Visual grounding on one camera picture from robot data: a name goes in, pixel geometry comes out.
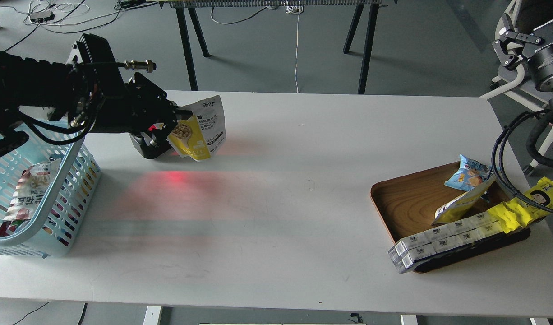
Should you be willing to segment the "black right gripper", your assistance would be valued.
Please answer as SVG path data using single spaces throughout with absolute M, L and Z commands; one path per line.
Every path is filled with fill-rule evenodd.
M 553 20 L 534 28 L 520 28 L 512 25 L 502 31 L 502 38 L 493 41 L 492 46 L 500 64 L 507 70 L 515 70 L 526 58 L 522 50 L 526 44 L 546 46 L 528 58 L 527 63 L 535 89 L 552 91 L 553 79 Z

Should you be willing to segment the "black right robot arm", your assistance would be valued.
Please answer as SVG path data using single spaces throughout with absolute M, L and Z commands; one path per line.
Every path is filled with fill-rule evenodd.
M 507 14 L 502 16 L 502 22 L 506 31 L 493 43 L 493 48 L 502 66 L 513 70 L 524 62 L 528 66 L 535 89 L 553 93 L 553 20 L 539 25 L 530 34 L 517 32 Z M 526 150 L 539 164 L 553 168 L 553 159 L 545 157 L 536 148 L 538 138 L 545 128 L 553 126 L 553 98 L 551 98 L 549 109 L 521 113 L 508 126 L 503 128 L 501 135 L 493 146 L 491 154 L 492 171 L 498 183 L 505 187 L 513 197 L 553 214 L 553 208 L 542 206 L 538 202 L 526 198 L 523 193 L 516 189 L 509 181 L 503 166 L 503 153 L 509 136 L 522 122 L 530 118 L 538 119 L 538 123 L 531 129 L 525 144 Z

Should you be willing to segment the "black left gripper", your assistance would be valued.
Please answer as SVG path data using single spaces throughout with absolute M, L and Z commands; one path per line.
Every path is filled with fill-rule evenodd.
M 191 110 L 175 107 L 166 92 L 143 74 L 135 72 L 124 84 L 124 94 L 103 103 L 103 132 L 146 132 L 145 142 L 157 147 L 169 144 L 177 121 L 188 120 Z

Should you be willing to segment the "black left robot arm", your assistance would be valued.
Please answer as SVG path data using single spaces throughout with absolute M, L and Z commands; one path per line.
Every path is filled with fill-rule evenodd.
M 89 33 L 65 64 L 0 51 L 0 158 L 27 142 L 21 124 L 58 146 L 89 132 L 127 132 L 143 157 L 163 154 L 168 136 L 192 112 L 141 74 L 155 68 L 149 60 L 117 62 L 108 41 Z

